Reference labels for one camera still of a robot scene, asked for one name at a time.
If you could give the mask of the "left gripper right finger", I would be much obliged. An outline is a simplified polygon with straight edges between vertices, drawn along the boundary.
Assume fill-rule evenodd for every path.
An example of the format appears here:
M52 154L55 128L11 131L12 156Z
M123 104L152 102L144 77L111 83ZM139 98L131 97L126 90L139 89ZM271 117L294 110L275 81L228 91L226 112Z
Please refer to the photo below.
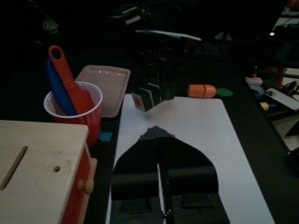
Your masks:
M155 134L167 224L230 224L215 166L164 129Z

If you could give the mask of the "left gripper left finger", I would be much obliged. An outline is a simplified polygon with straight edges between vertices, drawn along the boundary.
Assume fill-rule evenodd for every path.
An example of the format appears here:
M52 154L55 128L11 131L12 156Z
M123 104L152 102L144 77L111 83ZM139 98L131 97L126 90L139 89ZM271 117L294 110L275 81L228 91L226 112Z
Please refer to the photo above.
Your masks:
M155 149L151 128L116 161L110 224L164 224Z

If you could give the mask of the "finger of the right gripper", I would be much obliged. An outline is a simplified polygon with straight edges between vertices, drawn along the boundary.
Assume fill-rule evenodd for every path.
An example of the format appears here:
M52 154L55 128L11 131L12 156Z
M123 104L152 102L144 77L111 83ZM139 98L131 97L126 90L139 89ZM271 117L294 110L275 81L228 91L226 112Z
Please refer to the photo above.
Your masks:
M160 82L163 87L163 99L171 100L175 96L176 65L168 59L160 61Z

